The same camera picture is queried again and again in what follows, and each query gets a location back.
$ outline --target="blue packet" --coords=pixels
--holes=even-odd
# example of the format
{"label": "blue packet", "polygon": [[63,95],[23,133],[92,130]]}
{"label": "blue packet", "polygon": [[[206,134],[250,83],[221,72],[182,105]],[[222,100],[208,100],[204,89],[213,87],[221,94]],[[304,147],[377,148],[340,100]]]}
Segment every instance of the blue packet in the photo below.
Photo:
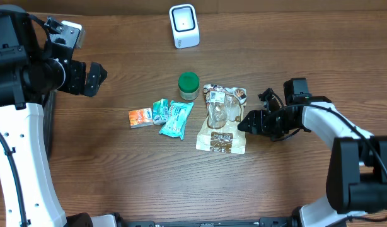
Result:
{"label": "blue packet", "polygon": [[192,110],[194,103],[178,103],[171,101],[170,109],[168,110],[168,121],[160,129],[159,134],[164,134],[170,137],[179,137],[183,140],[185,132],[185,124],[187,123],[189,113]]}

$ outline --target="plastic jar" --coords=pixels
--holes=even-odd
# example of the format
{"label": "plastic jar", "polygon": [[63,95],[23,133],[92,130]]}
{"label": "plastic jar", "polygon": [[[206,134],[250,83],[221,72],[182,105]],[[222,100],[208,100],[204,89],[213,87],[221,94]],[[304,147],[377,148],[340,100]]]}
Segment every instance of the plastic jar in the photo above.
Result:
{"label": "plastic jar", "polygon": [[183,73],[178,80],[178,87],[183,99],[194,100],[199,95],[199,77],[193,72]]}

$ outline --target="wooden tabletop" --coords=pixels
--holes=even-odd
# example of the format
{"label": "wooden tabletop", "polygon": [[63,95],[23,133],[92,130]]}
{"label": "wooden tabletop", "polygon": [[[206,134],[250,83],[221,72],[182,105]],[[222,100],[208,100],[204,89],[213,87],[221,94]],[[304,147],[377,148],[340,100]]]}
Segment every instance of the wooden tabletop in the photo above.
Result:
{"label": "wooden tabletop", "polygon": [[[185,139],[160,126],[131,129],[128,111],[183,101],[185,71],[257,94],[306,77],[348,119],[387,135],[387,11],[198,15],[200,44],[176,50],[168,15],[56,16],[87,31],[74,60],[108,78],[94,98],[58,93],[50,172],[67,215],[120,212],[126,220],[195,221],[288,216],[325,194],[330,150],[313,133],[288,141],[246,135],[245,154],[198,151],[206,117],[195,101]],[[5,213],[0,188],[0,226]],[[352,226],[387,226],[354,223]]]}

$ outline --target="orange and white wrapper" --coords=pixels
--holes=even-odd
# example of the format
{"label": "orange and white wrapper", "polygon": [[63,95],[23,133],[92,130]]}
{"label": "orange and white wrapper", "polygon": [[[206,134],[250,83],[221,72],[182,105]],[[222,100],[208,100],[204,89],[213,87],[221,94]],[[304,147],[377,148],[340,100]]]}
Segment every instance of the orange and white wrapper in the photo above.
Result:
{"label": "orange and white wrapper", "polygon": [[151,108],[129,111],[129,121],[131,128],[153,125]]}

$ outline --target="beige bag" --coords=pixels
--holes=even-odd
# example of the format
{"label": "beige bag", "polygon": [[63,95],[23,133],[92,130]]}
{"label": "beige bag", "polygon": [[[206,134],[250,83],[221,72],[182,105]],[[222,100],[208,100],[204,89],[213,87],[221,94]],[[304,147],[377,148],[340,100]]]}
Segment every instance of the beige bag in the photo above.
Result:
{"label": "beige bag", "polygon": [[204,86],[206,120],[198,133],[196,149],[223,153],[245,153],[245,132],[237,129],[243,120],[246,90]]}

